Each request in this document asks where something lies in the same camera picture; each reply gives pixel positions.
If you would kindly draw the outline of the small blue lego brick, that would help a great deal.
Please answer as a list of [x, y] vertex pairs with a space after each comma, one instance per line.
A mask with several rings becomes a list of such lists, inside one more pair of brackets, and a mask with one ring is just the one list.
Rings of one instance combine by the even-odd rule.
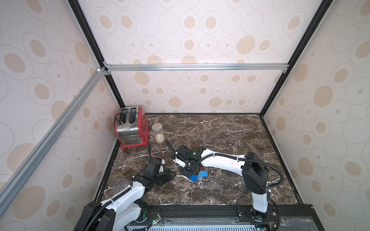
[[195, 176], [195, 175], [192, 175], [192, 176], [189, 178], [189, 180], [190, 180], [191, 182], [196, 182], [196, 181], [197, 181], [197, 179], [198, 179], [198, 177], [197, 177], [197, 176]]

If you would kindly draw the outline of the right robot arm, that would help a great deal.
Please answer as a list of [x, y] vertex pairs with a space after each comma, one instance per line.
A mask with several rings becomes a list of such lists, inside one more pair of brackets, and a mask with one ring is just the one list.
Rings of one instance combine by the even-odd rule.
[[284, 176], [277, 167], [262, 161], [252, 152], [236, 156], [200, 146], [191, 150], [183, 145], [177, 149], [170, 143], [167, 145], [172, 152], [172, 160], [188, 179], [201, 167], [219, 168], [242, 176], [246, 188], [252, 194], [252, 211], [256, 213], [267, 213], [271, 189], [284, 182]]

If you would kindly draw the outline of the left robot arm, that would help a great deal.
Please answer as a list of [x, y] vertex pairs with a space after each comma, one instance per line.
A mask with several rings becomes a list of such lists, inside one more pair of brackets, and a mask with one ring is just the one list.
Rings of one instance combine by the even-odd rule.
[[159, 157], [150, 159], [144, 172], [111, 198], [91, 201], [83, 210], [75, 231], [118, 231], [136, 219], [146, 217], [146, 203], [141, 198], [153, 187], [173, 179], [172, 172]]

